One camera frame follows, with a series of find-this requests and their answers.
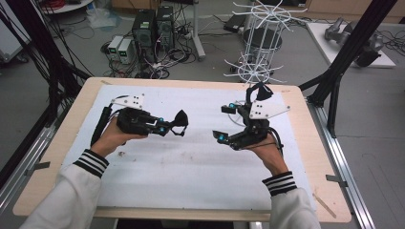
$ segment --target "white sleeve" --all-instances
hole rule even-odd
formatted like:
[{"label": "white sleeve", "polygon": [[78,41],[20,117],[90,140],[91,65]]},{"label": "white sleeve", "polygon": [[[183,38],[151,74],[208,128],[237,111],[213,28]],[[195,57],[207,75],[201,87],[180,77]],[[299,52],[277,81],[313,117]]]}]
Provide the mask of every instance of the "white sleeve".
[{"label": "white sleeve", "polygon": [[54,188],[20,228],[89,228],[107,166],[105,158],[85,150],[74,164],[60,170]]},{"label": "white sleeve", "polygon": [[304,189],[297,188],[292,172],[263,180],[271,194],[270,228],[321,228]]}]

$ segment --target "striped cuff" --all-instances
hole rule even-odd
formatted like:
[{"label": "striped cuff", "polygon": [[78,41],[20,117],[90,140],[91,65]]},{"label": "striped cuff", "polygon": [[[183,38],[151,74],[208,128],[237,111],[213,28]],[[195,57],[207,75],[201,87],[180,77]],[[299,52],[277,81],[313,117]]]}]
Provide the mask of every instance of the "striped cuff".
[{"label": "striped cuff", "polygon": [[75,161],[74,165],[77,165],[94,176],[101,178],[109,163],[104,157],[95,152],[84,150],[83,154],[77,161]]},{"label": "striped cuff", "polygon": [[264,179],[262,182],[272,197],[297,188],[291,171]]}]

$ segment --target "wooden tabletop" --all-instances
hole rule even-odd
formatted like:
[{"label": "wooden tabletop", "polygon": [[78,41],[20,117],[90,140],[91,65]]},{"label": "wooden tabletop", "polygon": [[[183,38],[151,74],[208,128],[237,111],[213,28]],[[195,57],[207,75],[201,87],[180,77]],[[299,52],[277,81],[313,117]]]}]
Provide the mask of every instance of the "wooden tabletop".
[{"label": "wooden tabletop", "polygon": [[[21,196],[14,205],[17,216],[27,216],[38,203],[52,190],[56,175],[65,155],[69,152],[75,136],[87,113],[92,107],[102,85],[134,85],[149,87],[174,87],[198,89],[228,89],[245,91],[247,85],[240,83],[220,83],[201,81],[149,80],[93,77],[86,81],[83,89],[69,110],[62,125],[53,138],[41,162],[50,161],[47,169],[33,173]],[[307,172],[312,196],[316,203],[316,214],[323,222],[348,222],[352,219],[348,205],[339,184],[326,180],[326,175],[334,175],[326,150],[309,113],[307,103],[296,86],[269,85],[275,93],[280,93],[294,109],[288,112],[291,126]],[[269,211],[236,210],[183,210],[99,207],[95,217],[121,219],[198,219],[268,221]]]}]

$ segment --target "gray floor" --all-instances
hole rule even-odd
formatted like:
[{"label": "gray floor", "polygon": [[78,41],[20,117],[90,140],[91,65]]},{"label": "gray floor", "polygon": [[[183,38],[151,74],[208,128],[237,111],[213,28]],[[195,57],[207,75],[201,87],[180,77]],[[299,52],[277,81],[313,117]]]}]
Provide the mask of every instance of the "gray floor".
[{"label": "gray floor", "polygon": [[[233,8],[231,2],[205,0],[200,5],[200,29],[208,24],[210,29],[201,33],[225,32],[222,24],[213,22],[215,18],[209,15],[217,14],[226,20],[226,15]],[[83,19],[85,11],[77,10],[59,17],[61,23],[73,23]],[[94,75],[103,76],[109,68],[107,59],[99,51],[101,45],[110,41],[115,34],[125,34],[131,26],[132,20],[121,19],[116,28],[91,30],[87,22],[82,22],[75,25],[75,35],[71,33],[66,39],[84,65]],[[283,33],[284,45],[275,55],[273,63],[274,66],[284,67],[274,77],[285,80],[288,85],[298,86],[323,73],[328,63],[307,30],[293,29],[294,32]],[[390,31],[404,29],[403,26],[391,25],[381,28]],[[205,60],[171,68],[168,79],[238,82],[238,78],[224,77],[224,73],[229,71],[224,59],[236,60],[243,48],[240,36],[204,35],[201,40],[206,52]],[[65,54],[60,41],[55,42]],[[383,51],[397,65],[395,68],[349,68],[345,73],[341,82],[336,133],[375,227],[405,228],[405,57],[395,51]],[[309,89],[304,94],[309,95],[312,91]],[[2,168],[44,111],[47,85],[32,63],[14,62],[0,69],[0,94]],[[0,216],[0,228],[17,228],[24,220],[12,214],[12,206],[13,202]],[[111,219],[95,219],[92,228],[112,228],[113,224]],[[345,224],[322,223],[322,227],[357,228],[357,225],[352,220]]]}]

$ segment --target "white wire rack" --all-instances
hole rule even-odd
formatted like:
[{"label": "white wire rack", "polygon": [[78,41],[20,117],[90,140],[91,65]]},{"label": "white wire rack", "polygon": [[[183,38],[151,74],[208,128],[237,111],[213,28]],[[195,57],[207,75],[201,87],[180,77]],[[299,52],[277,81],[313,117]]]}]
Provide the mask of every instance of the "white wire rack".
[{"label": "white wire rack", "polygon": [[250,30],[245,30],[245,53],[236,63],[230,63],[232,73],[225,73],[224,76],[239,76],[245,83],[268,82],[270,79],[285,83],[271,77],[275,70],[283,68],[271,67],[274,54],[282,44],[281,32],[284,29],[291,31],[287,22],[291,19],[303,21],[291,16],[292,12],[303,12],[305,10],[284,10],[277,6],[264,5],[256,1],[253,6],[244,6],[233,3],[237,7],[247,8],[246,12],[233,12],[236,15],[246,14],[251,17],[247,22]]}]

